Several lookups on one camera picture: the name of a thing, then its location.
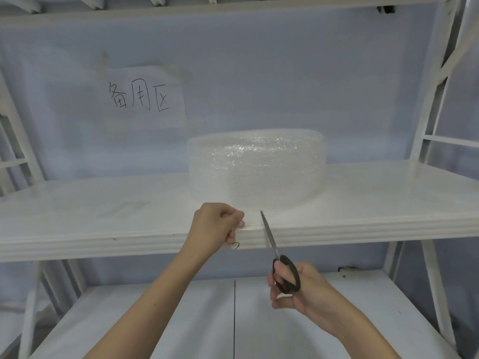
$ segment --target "scissors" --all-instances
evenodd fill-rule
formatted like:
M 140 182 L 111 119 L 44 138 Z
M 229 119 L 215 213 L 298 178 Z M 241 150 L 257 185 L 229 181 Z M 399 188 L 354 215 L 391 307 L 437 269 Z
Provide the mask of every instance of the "scissors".
M 282 293 L 288 294 L 288 293 L 292 293 L 292 292 L 298 292 L 299 289 L 301 288 L 301 282 L 299 280 L 298 270 L 296 269 L 296 266 L 291 261 L 291 259 L 289 259 L 285 255 L 279 254 L 278 247 L 276 246 L 276 242 L 274 241 L 274 238 L 272 237 L 271 229 L 269 227 L 268 221 L 266 220 L 266 217 L 263 214 L 263 211 L 261 211 L 261 217 L 263 219 L 264 228 L 266 229 L 266 234 L 268 235 L 269 241 L 271 243 L 271 247 L 274 251 L 274 255 L 276 256 L 276 258 L 273 259 L 273 261 L 272 261 L 272 273 L 273 273 L 273 275 L 275 273 L 274 263 L 276 261 L 280 261 L 283 264 L 287 265 L 289 267 L 289 269 L 291 270 L 291 272 L 293 273 L 293 276 L 295 276 L 296 285 L 292 284 L 291 282 L 286 281 L 284 279 L 283 284 L 280 284 L 279 282 L 276 282 L 276 286 L 277 286 L 277 288 L 279 288 L 279 291 L 281 291 Z

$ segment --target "scissor blade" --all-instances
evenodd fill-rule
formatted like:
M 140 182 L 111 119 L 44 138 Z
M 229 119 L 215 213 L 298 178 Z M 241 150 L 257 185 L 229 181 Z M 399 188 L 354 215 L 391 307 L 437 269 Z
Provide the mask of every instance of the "scissor blade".
M 261 212 L 261 218 L 263 219 L 263 224 L 264 228 L 266 229 L 266 235 L 268 236 L 268 239 L 270 240 L 271 247 L 274 251 L 274 255 L 276 256 L 276 259 L 279 259 L 279 252 L 278 252 L 278 247 L 276 247 L 276 242 L 274 241 L 274 238 L 272 237 L 271 229 L 269 227 L 268 221 L 266 220 L 266 217 L 263 214 L 263 211 Z

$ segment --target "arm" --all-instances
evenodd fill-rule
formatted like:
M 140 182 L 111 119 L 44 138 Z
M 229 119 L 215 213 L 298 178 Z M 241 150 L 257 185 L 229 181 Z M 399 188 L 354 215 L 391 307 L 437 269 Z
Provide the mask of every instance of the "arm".
M 224 241 L 235 241 L 243 216 L 226 204 L 203 204 L 180 253 L 84 359 L 150 358 L 189 283 Z
M 352 359 L 400 359 L 396 351 L 371 321 L 333 288 L 316 269 L 306 263 L 295 263 L 301 289 L 291 297 L 278 298 L 275 280 L 295 282 L 290 269 L 277 261 L 276 273 L 270 272 L 272 307 L 296 309 L 324 331 L 339 339 Z

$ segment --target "bubble wrap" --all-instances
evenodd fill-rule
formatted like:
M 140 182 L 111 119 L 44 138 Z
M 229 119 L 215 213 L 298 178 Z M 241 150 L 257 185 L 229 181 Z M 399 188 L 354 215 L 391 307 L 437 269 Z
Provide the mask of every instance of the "bubble wrap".
M 239 209 L 297 205 L 321 188 L 323 136 L 313 130 L 214 133 L 188 140 L 194 199 Z

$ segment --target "white paper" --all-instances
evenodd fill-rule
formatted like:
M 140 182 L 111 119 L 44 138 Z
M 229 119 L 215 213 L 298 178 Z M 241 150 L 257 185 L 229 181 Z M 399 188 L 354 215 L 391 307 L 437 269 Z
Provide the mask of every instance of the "white paper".
M 98 95 L 110 129 L 181 128 L 186 122 L 180 81 L 159 66 L 102 71 Z

